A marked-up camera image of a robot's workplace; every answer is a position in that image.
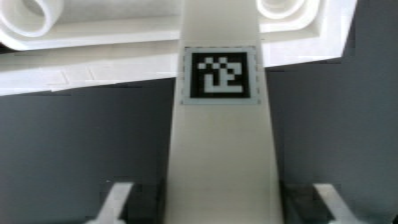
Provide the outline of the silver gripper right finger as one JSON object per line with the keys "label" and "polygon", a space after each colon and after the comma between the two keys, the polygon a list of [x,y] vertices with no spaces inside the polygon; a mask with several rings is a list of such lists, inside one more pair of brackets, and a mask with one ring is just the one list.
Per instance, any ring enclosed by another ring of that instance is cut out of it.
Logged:
{"label": "silver gripper right finger", "polygon": [[334,185],[316,184],[315,189],[334,216],[334,220],[329,222],[329,224],[356,224],[356,215],[352,213]]}

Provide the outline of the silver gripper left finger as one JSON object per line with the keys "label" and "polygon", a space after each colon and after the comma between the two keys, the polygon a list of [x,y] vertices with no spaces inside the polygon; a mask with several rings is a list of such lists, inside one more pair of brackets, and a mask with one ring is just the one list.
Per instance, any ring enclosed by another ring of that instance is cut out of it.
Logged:
{"label": "silver gripper left finger", "polygon": [[119,182],[112,185],[98,216],[85,224],[126,224],[126,221],[121,219],[121,213],[132,188],[132,182]]}

